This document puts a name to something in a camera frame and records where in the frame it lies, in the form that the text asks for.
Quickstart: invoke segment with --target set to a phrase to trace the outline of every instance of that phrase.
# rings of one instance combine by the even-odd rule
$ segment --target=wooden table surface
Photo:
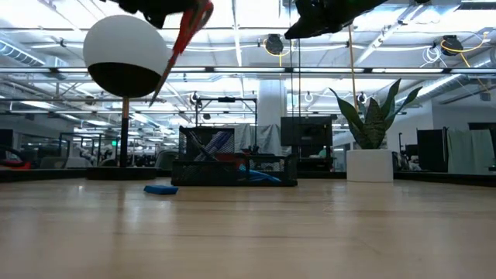
[[[0,278],[496,278],[493,188],[299,182],[0,184]]]

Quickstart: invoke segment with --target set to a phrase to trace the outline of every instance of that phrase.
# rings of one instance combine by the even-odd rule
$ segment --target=blue sponge
[[[147,185],[145,186],[145,192],[156,195],[175,195],[179,188],[174,186],[166,185]]]

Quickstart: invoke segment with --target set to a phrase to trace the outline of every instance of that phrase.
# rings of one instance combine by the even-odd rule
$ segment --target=white ball
[[[137,98],[157,86],[170,51],[149,23],[130,15],[114,15],[88,31],[83,55],[89,74],[104,90]]]

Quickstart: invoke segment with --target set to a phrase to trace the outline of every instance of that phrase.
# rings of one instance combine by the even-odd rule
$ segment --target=white planter
[[[346,176],[352,182],[393,182],[393,155],[390,150],[350,150],[346,152]]]

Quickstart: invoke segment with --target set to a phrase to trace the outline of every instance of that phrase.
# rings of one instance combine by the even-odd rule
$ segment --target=black monitor
[[[332,146],[332,117],[281,117],[282,146]]]

